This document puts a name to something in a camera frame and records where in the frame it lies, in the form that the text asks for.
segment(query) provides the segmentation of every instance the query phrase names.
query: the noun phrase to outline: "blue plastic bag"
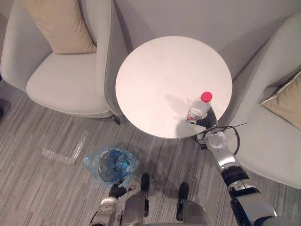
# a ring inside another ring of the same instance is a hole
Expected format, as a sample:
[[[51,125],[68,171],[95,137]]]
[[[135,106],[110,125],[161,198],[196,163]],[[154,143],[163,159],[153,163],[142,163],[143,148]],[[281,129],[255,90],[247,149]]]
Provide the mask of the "blue plastic bag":
[[[129,186],[139,166],[139,161],[130,152],[119,147],[103,147],[84,158],[84,164],[98,183],[112,186],[123,179],[120,186]]]

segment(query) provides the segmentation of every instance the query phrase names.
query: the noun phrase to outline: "beige pillow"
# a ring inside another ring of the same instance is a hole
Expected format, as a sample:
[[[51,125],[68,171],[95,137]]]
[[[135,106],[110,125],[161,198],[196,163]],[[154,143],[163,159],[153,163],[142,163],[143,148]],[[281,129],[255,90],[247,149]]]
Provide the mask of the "beige pillow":
[[[81,17],[78,0],[21,1],[55,53],[96,52]]]
[[[301,72],[261,105],[301,129]]]

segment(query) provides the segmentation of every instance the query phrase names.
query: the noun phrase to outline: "table top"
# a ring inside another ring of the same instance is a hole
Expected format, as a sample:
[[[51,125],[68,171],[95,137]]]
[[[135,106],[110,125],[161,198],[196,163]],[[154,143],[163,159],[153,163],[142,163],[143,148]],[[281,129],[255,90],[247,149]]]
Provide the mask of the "table top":
[[[232,93],[230,71],[208,45],[187,37],[153,39],[123,62],[116,80],[119,106],[140,130],[163,138],[191,137],[204,127],[188,124],[186,114],[203,92],[213,95],[216,118]]]

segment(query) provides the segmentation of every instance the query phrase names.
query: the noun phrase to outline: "black cable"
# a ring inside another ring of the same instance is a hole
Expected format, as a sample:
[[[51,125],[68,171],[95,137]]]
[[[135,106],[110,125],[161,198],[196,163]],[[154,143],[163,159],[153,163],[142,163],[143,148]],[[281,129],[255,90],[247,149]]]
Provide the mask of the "black cable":
[[[237,126],[214,126],[214,127],[212,127],[212,128],[210,128],[210,129],[207,129],[205,132],[203,132],[204,133],[204,135],[203,135],[203,137],[202,137],[202,139],[204,139],[204,137],[205,137],[205,135],[209,132],[209,131],[211,131],[211,130],[213,130],[213,129],[221,129],[221,130],[219,130],[219,131],[215,131],[215,132],[213,132],[213,133],[217,133],[217,132],[220,132],[220,131],[225,131],[226,129],[233,129],[234,130],[234,132],[235,132],[235,135],[236,135],[236,139],[237,139],[237,147],[236,147],[236,150],[235,150],[235,152],[233,153],[234,155],[237,155],[237,153],[238,153],[238,151],[239,151],[239,148],[240,148],[240,136],[239,136],[239,134],[238,134],[238,131],[237,131],[237,129],[235,128],[235,127],[237,127]]]

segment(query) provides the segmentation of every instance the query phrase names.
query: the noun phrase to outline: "water bottle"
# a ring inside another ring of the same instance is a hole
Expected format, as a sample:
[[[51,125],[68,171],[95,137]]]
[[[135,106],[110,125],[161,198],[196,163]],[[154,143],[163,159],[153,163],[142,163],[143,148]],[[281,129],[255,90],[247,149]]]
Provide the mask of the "water bottle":
[[[204,92],[199,101],[196,101],[190,107],[187,113],[187,120],[200,120],[207,116],[211,104],[212,94],[210,92]]]

